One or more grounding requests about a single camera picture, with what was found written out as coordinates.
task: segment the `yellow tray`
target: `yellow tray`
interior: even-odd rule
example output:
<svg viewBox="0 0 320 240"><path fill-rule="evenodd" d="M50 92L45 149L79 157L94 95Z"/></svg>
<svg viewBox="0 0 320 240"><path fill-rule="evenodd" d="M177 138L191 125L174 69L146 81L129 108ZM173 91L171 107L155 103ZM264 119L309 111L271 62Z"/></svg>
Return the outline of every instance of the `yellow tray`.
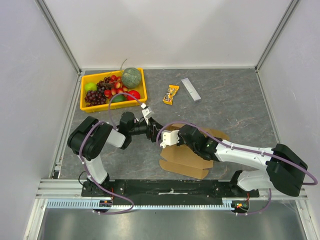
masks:
<svg viewBox="0 0 320 240"><path fill-rule="evenodd" d="M129 89L129 91L130 90L138 91L140 94L139 101L142 103L145 103L147 101L147 89L146 89L144 70L142 68L137 68L137 69L141 73L142 81L140 82L139 86L133 89ZM94 112L108 110L109 100L107 101L106 104L103 104L103 105L86 106L88 103L85 101L85 96L86 96L85 85L87 83L97 84L99 81L102 81L105 77L111 77L112 75L116 75L117 77L119 77L119 76L122 76L122 73L123 73L123 70L110 71L110 72L83 76L81 79L80 109L82 111L85 111L86 113L94 113ZM110 109L120 109L120 108L126 108L126 107L138 106L138 105L139 103L136 100L121 101L121 102L111 103Z"/></svg>

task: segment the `cardboard sheet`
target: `cardboard sheet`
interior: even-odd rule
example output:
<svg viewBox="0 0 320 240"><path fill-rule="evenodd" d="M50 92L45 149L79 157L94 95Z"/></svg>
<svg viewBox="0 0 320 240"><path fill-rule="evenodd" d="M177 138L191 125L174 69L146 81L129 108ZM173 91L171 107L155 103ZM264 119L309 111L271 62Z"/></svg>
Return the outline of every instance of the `cardboard sheet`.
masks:
<svg viewBox="0 0 320 240"><path fill-rule="evenodd" d="M183 124L173 124L167 130L177 130L182 126ZM214 137L229 140L229 137L222 131L210 128L203 129ZM205 178L209 173L208 169L214 166L213 160L207 161L202 159L186 145L167 146L162 150L160 155L165 159L159 160L159 165L162 169L196 179Z"/></svg>

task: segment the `marble surface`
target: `marble surface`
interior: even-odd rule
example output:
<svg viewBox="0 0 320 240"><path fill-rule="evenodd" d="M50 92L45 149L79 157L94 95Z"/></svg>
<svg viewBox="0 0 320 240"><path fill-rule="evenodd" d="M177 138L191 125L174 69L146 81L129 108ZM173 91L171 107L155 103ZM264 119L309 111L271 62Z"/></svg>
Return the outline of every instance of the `marble surface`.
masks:
<svg viewBox="0 0 320 240"><path fill-rule="evenodd" d="M87 71L86 75L103 71ZM201 127L218 129L230 136L230 141L254 147L273 147L276 138L254 69L154 69L144 71L148 100L155 112L154 119L164 125L172 121L187 121ZM194 103L184 89L181 79L189 78L201 96ZM181 89L166 105L162 99L169 85ZM77 106L71 132L88 116L109 121L107 111L85 113ZM121 114L130 111L140 118L140 107L112 110L119 122ZM105 145L101 158L113 179L189 179L190 177L163 170L159 166L161 149L145 135L132 137L126 150ZM215 162L207 179L229 180L236 170L252 168ZM84 170L80 160L67 147L63 156L60 178L76 179Z"/></svg>

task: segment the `yellow wrapper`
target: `yellow wrapper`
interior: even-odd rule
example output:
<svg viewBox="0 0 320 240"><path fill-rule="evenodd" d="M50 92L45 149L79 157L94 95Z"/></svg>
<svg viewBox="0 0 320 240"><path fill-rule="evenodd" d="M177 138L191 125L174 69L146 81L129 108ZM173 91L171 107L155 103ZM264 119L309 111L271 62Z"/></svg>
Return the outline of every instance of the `yellow wrapper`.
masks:
<svg viewBox="0 0 320 240"><path fill-rule="evenodd" d="M166 91L166 95L163 98L163 102L165 104L172 105L174 100L174 95L178 92L179 86L176 85L169 85L168 91Z"/></svg>

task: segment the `small white object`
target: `small white object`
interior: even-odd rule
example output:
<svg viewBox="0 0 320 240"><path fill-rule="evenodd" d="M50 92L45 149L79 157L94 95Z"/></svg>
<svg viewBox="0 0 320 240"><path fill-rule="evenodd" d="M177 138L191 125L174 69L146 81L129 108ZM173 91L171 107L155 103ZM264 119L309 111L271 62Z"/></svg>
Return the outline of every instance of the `small white object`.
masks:
<svg viewBox="0 0 320 240"><path fill-rule="evenodd" d="M197 92L197 90L195 89L195 87L192 85L192 83L188 78L182 79L181 82L185 86L186 90L189 92L193 101L197 102L201 99L199 93Z"/></svg>
<svg viewBox="0 0 320 240"><path fill-rule="evenodd" d="M153 114L155 114L155 113L154 113L154 111L152 111L151 107L149 107L149 106L142 110L142 115L145 119L146 124L149 124L149 118L151 118L151 116Z"/></svg>
<svg viewBox="0 0 320 240"><path fill-rule="evenodd" d="M106 140L106 143L111 144L116 148L121 148L125 140L126 140L126 137L123 134L112 129Z"/></svg>
<svg viewBox="0 0 320 240"><path fill-rule="evenodd" d="M179 130L173 130L173 131L164 130L161 133L162 142L160 143L160 147L164 149L166 146L172 146L179 143L178 132Z"/></svg>

